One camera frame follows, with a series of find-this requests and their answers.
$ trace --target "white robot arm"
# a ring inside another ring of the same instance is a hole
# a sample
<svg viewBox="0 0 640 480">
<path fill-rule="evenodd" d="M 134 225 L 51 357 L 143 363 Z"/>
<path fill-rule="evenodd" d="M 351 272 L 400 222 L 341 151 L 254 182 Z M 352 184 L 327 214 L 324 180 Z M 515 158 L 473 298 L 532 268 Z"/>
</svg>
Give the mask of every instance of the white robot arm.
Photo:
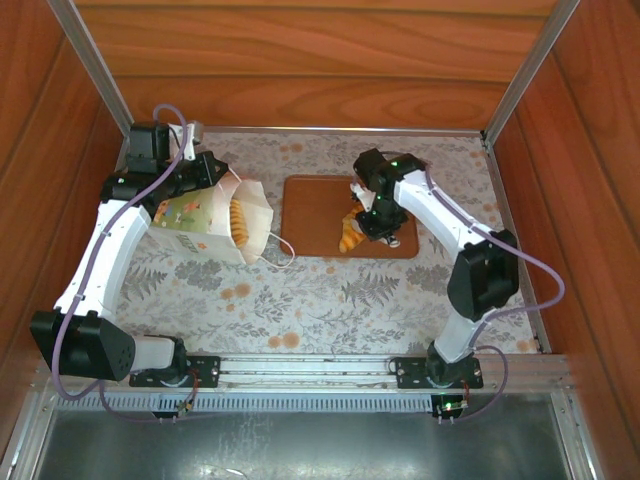
<svg viewBox="0 0 640 480">
<path fill-rule="evenodd" d="M 426 165 L 412 155 L 387 161 L 376 149 L 360 155 L 354 169 L 364 187 L 351 190 L 363 205 L 356 216 L 371 240 L 390 238 L 413 214 L 442 243 L 454 269 L 447 288 L 453 309 L 444 330 L 430 347 L 436 383 L 459 378 L 455 365 L 469 365 L 470 343 L 483 320 L 504 306 L 518 290 L 516 258 L 477 231 L 515 246 L 515 237 L 503 230 L 493 232 L 456 204 L 429 177 Z"/>
<path fill-rule="evenodd" d="M 71 283 L 53 312 L 36 312 L 31 321 L 34 340 L 51 367 L 62 319 L 77 303 L 59 357 L 61 374 L 106 380 L 122 380 L 130 372 L 141 370 L 157 371 L 166 380 L 184 375 L 186 350 L 182 340 L 162 336 L 131 337 L 115 325 L 116 305 L 131 256 L 160 202 L 213 186 L 228 171 L 228 166 L 216 160 L 211 152 L 195 151 L 201 140 L 201 127 L 197 122 L 189 123 L 184 135 L 181 127 L 167 124 L 132 126 L 127 170 L 110 175 L 103 184 L 96 226 Z M 139 204 L 124 210 L 106 233 L 105 226 L 116 212 L 156 182 L 167 169 L 169 158 L 176 158 L 177 154 L 171 156 L 170 150 L 178 150 L 178 138 L 187 139 L 182 160 L 158 188 Z M 90 269 L 84 293 L 76 298 L 101 235 L 105 238 Z"/>
</svg>

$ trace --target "wooden panel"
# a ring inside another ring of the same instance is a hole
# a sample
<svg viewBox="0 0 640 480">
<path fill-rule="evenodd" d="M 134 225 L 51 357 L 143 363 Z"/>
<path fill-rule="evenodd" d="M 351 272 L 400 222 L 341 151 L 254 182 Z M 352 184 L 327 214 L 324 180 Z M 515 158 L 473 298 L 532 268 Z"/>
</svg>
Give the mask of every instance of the wooden panel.
<svg viewBox="0 0 640 480">
<path fill-rule="evenodd" d="M 544 22 L 342 10 L 81 12 L 116 76 L 315 74 L 508 83 Z"/>
<path fill-rule="evenodd" d="M 640 249 L 553 57 L 527 90 L 518 116 L 612 383 L 622 398 L 640 398 L 640 383 L 629 382 L 631 371 L 640 375 Z M 640 405 L 629 407 L 640 442 Z"/>
<path fill-rule="evenodd" d="M 546 310 L 543 317 L 554 351 L 568 354 L 607 478 L 633 478 L 640 471 L 640 460 L 624 418 L 629 405 L 613 393 L 611 379 L 596 353 L 598 347 L 587 310 L 576 295 L 570 264 L 549 215 L 549 201 L 543 196 L 537 169 L 515 115 L 505 125 L 495 153 L 522 248 L 552 265 L 567 283 L 565 299 Z M 529 272 L 539 301 L 556 294 L 557 286 L 549 275 L 537 268 L 530 268 Z M 607 415 L 602 414 L 605 405 Z"/>
<path fill-rule="evenodd" d="M 67 202 L 100 98 L 68 42 L 0 180 L 0 352 L 24 310 Z"/>
<path fill-rule="evenodd" d="M 541 15 L 551 13 L 555 0 L 76 0 L 80 6 L 167 5 L 232 7 L 302 7 L 369 10 Z"/>
<path fill-rule="evenodd" d="M 640 22 L 628 0 L 584 0 L 555 52 L 601 167 L 640 233 Z"/>
<path fill-rule="evenodd" d="M 74 68 L 81 69 L 79 61 Z M 95 121 L 91 120 L 88 124 L 93 124 L 93 128 L 87 139 L 86 151 L 82 159 L 74 159 L 76 172 L 72 173 L 73 187 L 65 195 L 66 206 L 42 263 L 35 289 L 29 298 L 21 299 L 26 307 L 10 345 L 7 361 L 0 370 L 2 447 L 11 435 L 13 421 L 29 388 L 33 369 L 41 360 L 28 329 L 31 315 L 39 309 L 49 310 L 71 280 L 93 231 L 102 181 L 113 171 L 122 143 L 120 130 L 106 107 L 102 106 Z"/>
<path fill-rule="evenodd" d="M 349 78 L 120 78 L 138 120 L 159 102 L 207 125 L 481 129 L 506 85 Z"/>
<path fill-rule="evenodd" d="M 0 15 L 0 176 L 62 42 L 46 2 L 9 0 Z"/>
<path fill-rule="evenodd" d="M 640 9 L 581 2 L 495 146 L 523 246 L 568 281 L 543 319 L 611 478 L 640 471 L 639 47 Z"/>
</svg>

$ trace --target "pastry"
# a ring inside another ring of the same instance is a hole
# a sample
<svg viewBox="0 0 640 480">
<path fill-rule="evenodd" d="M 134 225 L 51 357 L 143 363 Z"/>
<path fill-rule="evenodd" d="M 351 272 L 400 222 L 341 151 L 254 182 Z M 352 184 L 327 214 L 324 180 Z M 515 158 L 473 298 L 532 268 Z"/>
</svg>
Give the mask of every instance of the pastry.
<svg viewBox="0 0 640 480">
<path fill-rule="evenodd" d="M 357 231 L 353 228 L 353 224 L 355 222 L 356 215 L 360 213 L 362 210 L 361 204 L 356 205 L 346 217 L 342 219 L 342 238 L 340 239 L 340 244 L 338 248 L 340 249 L 340 253 L 347 253 L 360 245 L 366 237 L 362 232 Z"/>
<path fill-rule="evenodd" d="M 247 230 L 247 222 L 244 219 L 242 205 L 236 199 L 231 200 L 229 216 L 231 219 L 231 238 L 236 243 L 236 247 L 242 248 L 249 241 L 249 231 Z"/>
</svg>

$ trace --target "floral pattern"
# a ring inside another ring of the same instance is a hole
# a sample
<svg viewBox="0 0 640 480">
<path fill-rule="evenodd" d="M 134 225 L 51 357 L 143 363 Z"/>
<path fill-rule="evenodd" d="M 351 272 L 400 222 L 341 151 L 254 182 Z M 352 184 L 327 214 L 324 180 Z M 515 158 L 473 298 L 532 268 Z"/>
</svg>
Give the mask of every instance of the floral pattern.
<svg viewBox="0 0 640 480">
<path fill-rule="evenodd" d="M 501 228 L 477 138 L 243 132 L 207 133 L 204 143 L 241 176 L 262 181 L 276 233 L 289 175 L 351 175 L 358 154 L 374 147 L 428 159 L 451 197 Z M 424 353 L 449 315 L 452 263 L 428 230 L 418 233 L 420 253 L 411 260 L 301 257 L 284 270 L 185 257 L 145 236 L 120 293 L 119 324 L 132 334 L 180 336 L 189 350 L 212 353 Z M 288 259 L 275 239 L 263 255 Z M 522 302 L 517 295 L 510 304 Z M 523 315 L 496 320 L 478 343 L 535 352 Z"/>
</svg>

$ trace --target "paper bag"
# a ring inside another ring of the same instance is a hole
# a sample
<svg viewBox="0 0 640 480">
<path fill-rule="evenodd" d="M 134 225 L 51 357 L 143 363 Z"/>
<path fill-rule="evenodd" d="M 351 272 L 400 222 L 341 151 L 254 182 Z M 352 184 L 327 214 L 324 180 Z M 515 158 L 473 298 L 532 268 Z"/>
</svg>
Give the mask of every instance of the paper bag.
<svg viewBox="0 0 640 480">
<path fill-rule="evenodd" d="M 231 199 L 242 206 L 249 233 L 239 249 L 231 237 Z M 251 265 L 262 255 L 269 238 L 273 210 L 262 183 L 227 174 L 215 187 L 190 192 L 160 204 L 149 235 L 176 252 L 197 254 L 230 263 Z"/>
</svg>

